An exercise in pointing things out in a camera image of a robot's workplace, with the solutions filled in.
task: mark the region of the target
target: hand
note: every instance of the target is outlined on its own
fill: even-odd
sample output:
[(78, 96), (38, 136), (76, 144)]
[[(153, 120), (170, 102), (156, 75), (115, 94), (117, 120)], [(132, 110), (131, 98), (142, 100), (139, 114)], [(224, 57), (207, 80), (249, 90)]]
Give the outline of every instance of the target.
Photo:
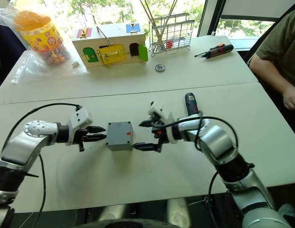
[(295, 87), (289, 87), (283, 92), (283, 102), (287, 109), (295, 110)]

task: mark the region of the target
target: wire basket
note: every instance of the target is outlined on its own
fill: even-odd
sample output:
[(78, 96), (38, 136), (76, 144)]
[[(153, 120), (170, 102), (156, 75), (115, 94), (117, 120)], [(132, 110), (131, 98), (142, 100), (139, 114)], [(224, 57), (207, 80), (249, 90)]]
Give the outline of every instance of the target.
[(149, 51), (152, 57), (157, 53), (177, 53), (180, 48), (190, 49), (194, 20), (189, 13), (162, 16), (149, 22)]

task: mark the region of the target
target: jar of candy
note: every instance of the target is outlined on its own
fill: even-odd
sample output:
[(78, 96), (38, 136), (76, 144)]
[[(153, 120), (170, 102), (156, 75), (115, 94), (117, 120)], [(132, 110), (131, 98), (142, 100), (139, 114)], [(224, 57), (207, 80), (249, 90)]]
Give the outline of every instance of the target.
[(70, 59), (63, 39), (49, 16), (25, 10), (15, 17), (14, 22), (24, 40), (48, 64), (57, 65)]

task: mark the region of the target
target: metal washer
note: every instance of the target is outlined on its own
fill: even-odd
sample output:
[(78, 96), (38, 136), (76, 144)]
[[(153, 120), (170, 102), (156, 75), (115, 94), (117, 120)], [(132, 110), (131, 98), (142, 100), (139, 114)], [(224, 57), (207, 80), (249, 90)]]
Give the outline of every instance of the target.
[(166, 67), (165, 67), (165, 65), (163, 65), (163, 64), (157, 64), (157, 65), (155, 66), (155, 70), (156, 70), (157, 72), (164, 72), (165, 69), (166, 69)]

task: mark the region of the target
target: orange lid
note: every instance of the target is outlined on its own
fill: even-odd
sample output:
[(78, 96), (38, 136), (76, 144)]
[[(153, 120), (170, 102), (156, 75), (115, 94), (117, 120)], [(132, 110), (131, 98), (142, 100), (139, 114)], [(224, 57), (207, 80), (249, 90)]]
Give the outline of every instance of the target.
[(30, 11), (20, 12), (14, 19), (17, 24), (16, 29), (19, 31), (30, 31), (33, 29), (41, 28), (51, 21), (50, 17), (39, 15)]

